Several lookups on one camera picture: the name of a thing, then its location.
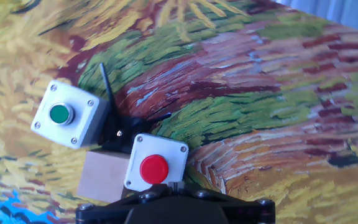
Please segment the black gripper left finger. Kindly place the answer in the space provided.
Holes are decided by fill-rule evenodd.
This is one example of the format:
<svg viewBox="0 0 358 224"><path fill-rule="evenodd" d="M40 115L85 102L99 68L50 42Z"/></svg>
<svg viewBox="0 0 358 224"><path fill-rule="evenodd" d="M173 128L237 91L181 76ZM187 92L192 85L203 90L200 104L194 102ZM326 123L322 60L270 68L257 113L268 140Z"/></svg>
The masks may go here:
<svg viewBox="0 0 358 224"><path fill-rule="evenodd" d="M124 223L133 209L140 205L171 196L176 186L176 182L155 184L145 191L135 193L132 196L105 206L97 206L92 203L79 205L75 213L75 223Z"/></svg>

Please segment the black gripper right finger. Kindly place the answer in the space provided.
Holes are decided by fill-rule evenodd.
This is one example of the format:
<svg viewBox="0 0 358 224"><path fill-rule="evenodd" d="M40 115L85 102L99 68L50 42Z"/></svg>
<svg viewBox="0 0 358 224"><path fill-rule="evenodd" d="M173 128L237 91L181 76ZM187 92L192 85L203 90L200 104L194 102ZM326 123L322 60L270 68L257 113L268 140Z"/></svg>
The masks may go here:
<svg viewBox="0 0 358 224"><path fill-rule="evenodd" d="M244 201L184 182L176 183L176 196L195 223L275 223L275 202L268 198Z"/></svg>

